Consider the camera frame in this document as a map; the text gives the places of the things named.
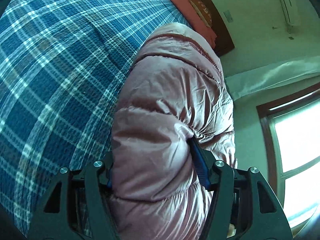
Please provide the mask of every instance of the wall-mounted air conditioner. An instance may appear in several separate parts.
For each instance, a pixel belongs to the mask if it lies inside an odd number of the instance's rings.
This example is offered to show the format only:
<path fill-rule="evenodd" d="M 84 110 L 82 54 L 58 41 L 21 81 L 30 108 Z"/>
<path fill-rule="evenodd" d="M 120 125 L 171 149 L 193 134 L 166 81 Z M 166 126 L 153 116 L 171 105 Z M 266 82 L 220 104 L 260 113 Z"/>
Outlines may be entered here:
<path fill-rule="evenodd" d="M 288 30 L 290 31 L 292 26 L 300 25 L 300 16 L 296 0 L 280 0 L 285 16 L 285 20 L 288 24 Z"/>

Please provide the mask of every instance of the brown wooden window frame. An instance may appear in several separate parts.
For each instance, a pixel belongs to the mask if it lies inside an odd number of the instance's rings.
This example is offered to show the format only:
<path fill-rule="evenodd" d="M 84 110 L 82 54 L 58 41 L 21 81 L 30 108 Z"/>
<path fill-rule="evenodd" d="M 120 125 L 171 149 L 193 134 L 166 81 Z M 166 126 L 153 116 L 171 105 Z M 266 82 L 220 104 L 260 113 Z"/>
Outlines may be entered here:
<path fill-rule="evenodd" d="M 317 100 L 318 98 L 320 98 L 320 83 L 317 83 L 292 95 L 279 98 L 272 102 L 268 102 L 256 107 L 267 152 L 268 182 L 275 194 L 277 194 L 278 174 L 275 147 L 270 130 L 271 116 L 275 116 L 277 113 L 283 113 L 284 111 L 292 109 L 293 107 L 303 106 L 312 100 Z"/>

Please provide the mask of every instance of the plaid fabric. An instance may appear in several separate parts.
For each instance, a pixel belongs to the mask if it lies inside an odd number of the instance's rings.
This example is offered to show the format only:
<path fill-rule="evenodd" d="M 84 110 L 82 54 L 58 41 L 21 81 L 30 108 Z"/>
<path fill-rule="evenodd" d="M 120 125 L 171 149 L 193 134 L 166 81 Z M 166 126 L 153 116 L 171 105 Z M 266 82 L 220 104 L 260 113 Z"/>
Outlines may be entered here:
<path fill-rule="evenodd" d="M 114 106 L 145 39 L 188 25 L 170 0 L 12 0 L 0 19 L 0 202 L 26 235 L 63 166 L 110 150 Z"/>

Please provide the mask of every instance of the wall switch plate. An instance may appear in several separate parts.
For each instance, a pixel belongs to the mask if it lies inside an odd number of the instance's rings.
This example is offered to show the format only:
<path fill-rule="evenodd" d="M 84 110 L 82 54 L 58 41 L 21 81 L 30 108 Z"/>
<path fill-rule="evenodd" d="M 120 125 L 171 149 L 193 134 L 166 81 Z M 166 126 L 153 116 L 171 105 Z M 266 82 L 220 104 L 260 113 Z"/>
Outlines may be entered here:
<path fill-rule="evenodd" d="M 231 16 L 231 13 L 230 13 L 229 10 L 224 11 L 223 13 L 224 13 L 225 17 L 227 18 L 227 21 L 228 21 L 228 22 L 230 22 L 230 23 L 233 22 L 233 18 L 232 18 L 232 16 Z"/>

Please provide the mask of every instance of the blue plaid bedspread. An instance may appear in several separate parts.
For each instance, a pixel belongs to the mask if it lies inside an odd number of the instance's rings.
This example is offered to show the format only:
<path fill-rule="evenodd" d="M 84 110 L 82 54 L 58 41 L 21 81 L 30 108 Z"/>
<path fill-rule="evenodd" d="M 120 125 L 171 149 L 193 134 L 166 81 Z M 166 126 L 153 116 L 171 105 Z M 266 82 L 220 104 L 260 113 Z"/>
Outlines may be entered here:
<path fill-rule="evenodd" d="M 170 0 L 11 1 L 0 19 L 0 202 L 24 235 L 60 167 L 110 150 L 132 61 L 169 22 L 188 25 Z"/>

